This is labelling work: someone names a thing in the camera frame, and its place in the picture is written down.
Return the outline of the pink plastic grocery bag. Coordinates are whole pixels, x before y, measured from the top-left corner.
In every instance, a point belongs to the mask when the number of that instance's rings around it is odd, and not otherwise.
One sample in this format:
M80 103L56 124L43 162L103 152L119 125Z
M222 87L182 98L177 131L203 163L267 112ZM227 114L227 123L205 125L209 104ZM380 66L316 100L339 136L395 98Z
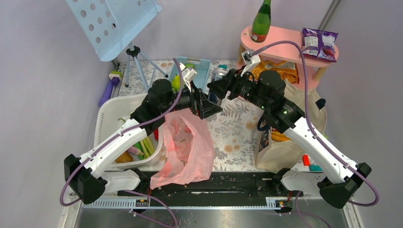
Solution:
M151 177L151 189L210 178L215 150L206 120L189 109L167 114L163 124L163 144L166 161L163 168Z

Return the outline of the green pear toy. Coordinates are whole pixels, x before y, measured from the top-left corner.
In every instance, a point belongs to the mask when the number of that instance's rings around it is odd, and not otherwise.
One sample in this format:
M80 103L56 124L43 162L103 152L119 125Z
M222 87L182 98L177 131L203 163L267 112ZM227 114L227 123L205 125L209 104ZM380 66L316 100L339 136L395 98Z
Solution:
M172 81L172 89L174 92L179 92L184 88L184 80L179 75L176 75Z

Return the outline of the green leek toy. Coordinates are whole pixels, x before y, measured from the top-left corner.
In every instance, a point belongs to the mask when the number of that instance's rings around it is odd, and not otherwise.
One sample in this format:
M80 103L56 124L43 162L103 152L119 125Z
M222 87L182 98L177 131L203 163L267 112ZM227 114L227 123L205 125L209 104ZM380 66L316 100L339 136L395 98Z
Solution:
M145 158L149 158L151 155L154 154L155 148L154 148L152 141L150 140L150 138L148 136L140 141L140 145L142 147Z

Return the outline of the orange yellow packet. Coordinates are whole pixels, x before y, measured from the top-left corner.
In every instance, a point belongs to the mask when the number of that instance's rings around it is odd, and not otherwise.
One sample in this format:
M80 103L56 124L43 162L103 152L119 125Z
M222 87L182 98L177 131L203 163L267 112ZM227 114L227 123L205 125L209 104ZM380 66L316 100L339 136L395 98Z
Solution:
M286 137L284 134L278 132L276 129L271 131L271 138L275 141L279 142L284 142L290 140L288 137Z

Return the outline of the beige floral canvas tote bag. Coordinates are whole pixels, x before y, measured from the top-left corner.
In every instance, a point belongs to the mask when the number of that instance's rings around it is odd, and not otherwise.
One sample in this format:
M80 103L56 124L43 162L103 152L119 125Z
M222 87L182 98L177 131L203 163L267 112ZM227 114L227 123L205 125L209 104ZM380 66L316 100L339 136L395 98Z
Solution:
M318 107L317 102L320 99L321 97L315 89L308 90L307 106L310 122L317 133L324 134L327 112L325 107ZM277 173L283 168L292 169L306 154L306 147L301 144L302 140L297 139L296 136L281 142L272 139L272 134L272 128L260 133L252 165L272 173Z

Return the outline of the silver blue drink can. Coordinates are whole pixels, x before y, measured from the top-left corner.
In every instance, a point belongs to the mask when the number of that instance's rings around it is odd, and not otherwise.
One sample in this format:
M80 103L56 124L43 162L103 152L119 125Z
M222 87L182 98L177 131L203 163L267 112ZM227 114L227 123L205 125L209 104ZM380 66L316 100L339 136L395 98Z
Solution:
M227 65L218 65L217 68L214 68L212 72L211 82L215 82L221 80L227 74ZM209 91L209 100L216 105L221 105L221 99L217 97L217 95Z

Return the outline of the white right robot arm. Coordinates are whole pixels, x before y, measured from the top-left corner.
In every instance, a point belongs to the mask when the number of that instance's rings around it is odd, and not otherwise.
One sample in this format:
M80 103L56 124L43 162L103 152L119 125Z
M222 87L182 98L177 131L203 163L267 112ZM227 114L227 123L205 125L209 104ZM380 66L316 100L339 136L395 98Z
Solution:
M319 193L329 205L341 209L372 172L367 163L349 159L315 131L305 112L284 96L286 82L277 72L265 70L257 82L252 82L232 69L208 88L219 99L241 97L262 109L261 120L295 142L321 167L323 178L282 169L282 177L272 183L277 195L284 196L290 190Z

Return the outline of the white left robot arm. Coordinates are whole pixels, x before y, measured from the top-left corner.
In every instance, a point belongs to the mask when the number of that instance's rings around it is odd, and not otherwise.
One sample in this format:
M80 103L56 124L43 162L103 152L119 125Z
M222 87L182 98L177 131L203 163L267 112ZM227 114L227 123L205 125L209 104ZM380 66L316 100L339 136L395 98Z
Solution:
M202 89L194 82L184 82L178 92L174 92L171 82L158 79L153 82L145 98L128 120L106 140L92 150L76 157L70 154L64 159L65 185L60 194L63 206L64 194L68 187L85 204L95 202L108 190L131 190L135 195L147 191L147 183L134 170L105 174L106 169L131 146L151 135L165 122L165 116L174 111L190 109L200 119L205 119L222 111L222 108L208 100Z

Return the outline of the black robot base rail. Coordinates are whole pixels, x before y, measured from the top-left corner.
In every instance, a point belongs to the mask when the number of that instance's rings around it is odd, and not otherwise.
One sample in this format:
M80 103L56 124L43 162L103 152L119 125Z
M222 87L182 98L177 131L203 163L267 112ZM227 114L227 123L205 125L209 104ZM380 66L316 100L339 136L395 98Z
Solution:
M269 207L269 200L291 201L287 190L270 172L212 172L208 180L150 188L154 171L142 171L136 192L161 200L169 207Z

